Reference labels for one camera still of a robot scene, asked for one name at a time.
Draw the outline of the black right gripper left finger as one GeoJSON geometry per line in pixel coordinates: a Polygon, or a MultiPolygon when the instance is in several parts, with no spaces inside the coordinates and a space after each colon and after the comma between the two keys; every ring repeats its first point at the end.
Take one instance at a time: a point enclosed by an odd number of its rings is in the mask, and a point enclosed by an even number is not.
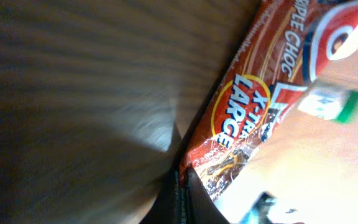
{"type": "Polygon", "coordinates": [[[181,187],[179,181],[179,163],[185,147],[176,124],[173,126],[172,141],[169,150],[173,158],[169,170],[162,177],[162,188],[140,224],[179,224],[181,223],[181,187]]]}

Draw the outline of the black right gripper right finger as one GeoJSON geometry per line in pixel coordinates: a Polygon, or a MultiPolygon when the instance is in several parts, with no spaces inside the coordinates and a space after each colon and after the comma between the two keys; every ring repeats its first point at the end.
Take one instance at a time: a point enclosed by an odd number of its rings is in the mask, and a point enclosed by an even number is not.
{"type": "Polygon", "coordinates": [[[210,199],[195,170],[186,170],[186,215],[189,224],[228,224],[210,199]]]}

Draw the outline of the green lid white jar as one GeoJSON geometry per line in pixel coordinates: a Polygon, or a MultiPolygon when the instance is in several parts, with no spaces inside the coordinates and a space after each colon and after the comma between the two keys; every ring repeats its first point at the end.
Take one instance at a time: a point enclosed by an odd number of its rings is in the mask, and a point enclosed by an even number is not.
{"type": "Polygon", "coordinates": [[[301,98],[297,109],[323,120],[348,124],[358,115],[358,89],[317,81],[301,98]]]}

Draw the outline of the red chocolate bar wrapper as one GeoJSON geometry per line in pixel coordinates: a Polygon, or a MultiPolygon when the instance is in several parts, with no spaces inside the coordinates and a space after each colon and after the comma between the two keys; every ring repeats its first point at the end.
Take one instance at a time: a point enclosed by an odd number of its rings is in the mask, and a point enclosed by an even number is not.
{"type": "Polygon", "coordinates": [[[358,28],[358,1],[268,0],[198,123],[178,176],[216,200],[358,28]]]}

